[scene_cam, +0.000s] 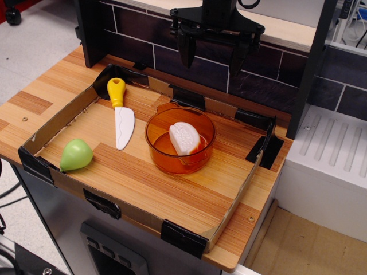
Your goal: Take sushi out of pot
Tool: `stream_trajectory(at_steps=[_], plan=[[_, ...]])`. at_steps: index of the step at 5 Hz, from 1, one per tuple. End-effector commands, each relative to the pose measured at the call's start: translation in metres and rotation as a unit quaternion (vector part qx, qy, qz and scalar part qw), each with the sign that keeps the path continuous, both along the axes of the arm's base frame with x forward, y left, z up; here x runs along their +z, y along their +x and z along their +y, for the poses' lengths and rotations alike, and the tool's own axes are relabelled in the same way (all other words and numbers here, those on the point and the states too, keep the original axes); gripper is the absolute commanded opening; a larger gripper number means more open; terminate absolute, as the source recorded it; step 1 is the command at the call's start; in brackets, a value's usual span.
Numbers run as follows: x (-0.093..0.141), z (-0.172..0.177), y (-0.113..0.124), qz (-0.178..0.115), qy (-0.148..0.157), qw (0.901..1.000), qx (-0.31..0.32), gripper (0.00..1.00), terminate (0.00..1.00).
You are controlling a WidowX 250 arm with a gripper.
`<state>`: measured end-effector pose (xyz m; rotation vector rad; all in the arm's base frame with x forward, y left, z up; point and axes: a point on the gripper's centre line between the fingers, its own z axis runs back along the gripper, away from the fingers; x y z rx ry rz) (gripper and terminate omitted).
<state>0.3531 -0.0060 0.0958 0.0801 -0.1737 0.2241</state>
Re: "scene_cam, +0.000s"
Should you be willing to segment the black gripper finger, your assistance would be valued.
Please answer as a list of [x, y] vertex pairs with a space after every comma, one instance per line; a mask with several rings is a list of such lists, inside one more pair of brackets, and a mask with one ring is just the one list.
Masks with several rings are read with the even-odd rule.
[[177, 32], [177, 45], [182, 64], [189, 69], [196, 53], [196, 39], [189, 26], [180, 24]]
[[229, 64], [229, 74], [231, 77], [236, 77], [242, 69], [242, 65], [249, 51], [249, 39], [239, 41], [233, 48], [231, 62]]

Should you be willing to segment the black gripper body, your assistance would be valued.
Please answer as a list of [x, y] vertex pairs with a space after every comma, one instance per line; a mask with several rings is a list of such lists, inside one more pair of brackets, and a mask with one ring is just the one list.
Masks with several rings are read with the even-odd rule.
[[199, 7], [173, 8], [170, 34], [175, 38], [189, 37], [215, 44], [252, 48], [260, 46], [265, 27], [244, 17], [237, 1], [203, 1]]

